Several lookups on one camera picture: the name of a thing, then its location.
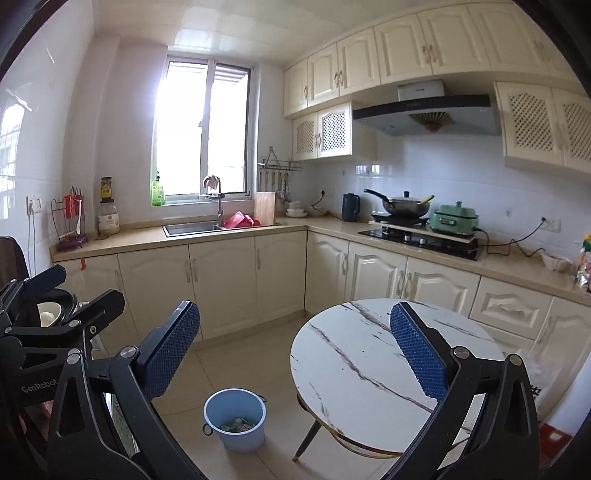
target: green electric pot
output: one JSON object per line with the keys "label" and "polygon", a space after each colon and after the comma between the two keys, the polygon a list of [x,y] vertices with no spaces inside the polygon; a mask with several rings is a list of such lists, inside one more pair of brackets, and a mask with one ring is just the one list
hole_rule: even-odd
{"label": "green electric pot", "polygon": [[455,205],[441,205],[431,214],[429,224],[438,232],[471,235],[478,228],[478,215],[473,208],[456,202]]}

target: marble tabletop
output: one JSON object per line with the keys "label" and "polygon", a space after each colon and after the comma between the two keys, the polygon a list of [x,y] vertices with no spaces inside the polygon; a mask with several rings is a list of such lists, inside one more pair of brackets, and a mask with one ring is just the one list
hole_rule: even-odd
{"label": "marble tabletop", "polygon": [[[291,374],[310,413],[333,435],[385,455],[401,455],[437,405],[421,389],[392,333],[389,315],[402,300],[359,300],[314,316],[291,347]],[[408,302],[452,346],[504,360],[474,321],[441,307]],[[484,395],[474,397],[456,445],[472,431]]]}

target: black kettle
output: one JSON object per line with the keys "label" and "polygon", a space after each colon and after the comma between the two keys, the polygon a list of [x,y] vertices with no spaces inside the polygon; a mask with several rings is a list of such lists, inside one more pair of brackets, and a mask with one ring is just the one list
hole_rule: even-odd
{"label": "black kettle", "polygon": [[345,193],[343,195],[343,210],[341,218],[345,222],[356,222],[361,210],[361,199],[354,193]]}

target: wok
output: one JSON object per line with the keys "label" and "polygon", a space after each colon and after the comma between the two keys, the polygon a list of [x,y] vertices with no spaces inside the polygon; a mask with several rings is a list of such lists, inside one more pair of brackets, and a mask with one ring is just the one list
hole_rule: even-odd
{"label": "wok", "polygon": [[384,209],[390,215],[402,218],[422,217],[429,211],[430,201],[435,198],[435,195],[431,195],[423,200],[413,199],[409,197],[409,192],[404,192],[404,197],[388,198],[375,190],[365,189],[363,191],[381,199]]}

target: screw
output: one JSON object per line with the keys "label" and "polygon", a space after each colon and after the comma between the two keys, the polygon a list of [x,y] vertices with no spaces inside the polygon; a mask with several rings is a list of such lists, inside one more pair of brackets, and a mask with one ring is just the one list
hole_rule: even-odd
{"label": "screw", "polygon": [[509,361],[517,367],[520,367],[523,364],[523,360],[521,359],[521,357],[514,353],[509,356]]}
{"label": "screw", "polygon": [[137,348],[134,346],[126,346],[121,350],[120,355],[123,358],[131,358],[135,355]]}
{"label": "screw", "polygon": [[470,352],[468,351],[468,349],[466,347],[463,346],[457,346],[453,349],[453,354],[458,357],[461,358],[462,360],[465,360],[466,358],[468,358],[470,356]]}
{"label": "screw", "polygon": [[74,365],[80,361],[80,355],[78,353],[73,353],[68,357],[67,362],[70,365]]}

